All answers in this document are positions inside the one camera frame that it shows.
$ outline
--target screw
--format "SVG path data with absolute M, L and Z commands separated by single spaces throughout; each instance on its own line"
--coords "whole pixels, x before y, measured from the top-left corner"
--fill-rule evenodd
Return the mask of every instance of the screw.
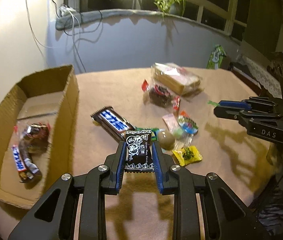
M 174 164 L 174 165 L 171 166 L 171 169 L 172 169 L 173 171 L 179 171 L 179 170 L 180 170 L 180 166 L 177 165 L 177 164 Z
M 99 167 L 98 167 L 98 170 L 99 171 L 106 171 L 108 169 L 108 167 L 106 166 L 106 165 L 100 165 Z
M 62 180 L 69 180 L 72 176 L 69 173 L 65 173 L 62 175 Z
M 218 178 L 218 175 L 216 173 L 208 173 L 208 178 L 212 179 L 212 180 L 215 180 Z

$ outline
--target black candy packet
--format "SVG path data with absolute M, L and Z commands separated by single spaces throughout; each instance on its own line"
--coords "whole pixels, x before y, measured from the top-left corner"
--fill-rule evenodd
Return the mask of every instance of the black candy packet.
M 126 131 L 126 172 L 153 172 L 154 164 L 150 152 L 151 129 Z

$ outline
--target packaged bread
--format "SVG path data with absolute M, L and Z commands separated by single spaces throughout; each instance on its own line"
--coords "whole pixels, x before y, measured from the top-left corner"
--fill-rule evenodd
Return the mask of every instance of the packaged bread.
M 185 95 L 198 89 L 201 77 L 190 73 L 174 63 L 155 63 L 151 67 L 153 78 L 178 95 Z

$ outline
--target yellow candy wrapper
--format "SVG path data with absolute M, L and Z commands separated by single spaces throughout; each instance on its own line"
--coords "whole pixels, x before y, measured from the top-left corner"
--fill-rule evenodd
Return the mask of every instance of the yellow candy wrapper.
M 190 163 L 199 162 L 203 159 L 197 148 L 193 145 L 172 151 L 179 161 L 180 166 L 185 166 Z

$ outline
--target brown tabletop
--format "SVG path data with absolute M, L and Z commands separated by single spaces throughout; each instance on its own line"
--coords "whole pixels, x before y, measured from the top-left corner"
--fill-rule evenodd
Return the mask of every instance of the brown tabletop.
M 213 106 L 207 102 L 242 100 L 256 95 L 231 72 L 222 69 L 189 70 L 203 78 L 203 91 L 182 98 L 180 109 L 185 110 L 199 126 L 192 144 L 200 151 L 203 160 L 187 168 L 201 175 L 217 173 L 249 205 L 254 194 L 260 192 L 273 174 L 265 158 L 269 143 L 248 136 L 237 121 L 216 118 Z M 142 100 L 141 84 L 144 79 L 151 80 L 149 68 L 85 73 L 78 75 L 77 79 L 80 101 L 73 156 L 74 176 L 104 163 L 106 156 L 117 149 L 117 142 L 92 122 L 90 115 L 98 109 L 113 106 L 135 126 L 166 128 L 162 116 L 168 111 L 152 104 L 144 105 Z M 120 194 L 106 196 L 105 202 L 108 240 L 171 239 L 173 197 L 158 193 L 154 174 L 125 173 Z M 0 203 L 3 239 L 7 239 L 23 214 L 23 210 Z

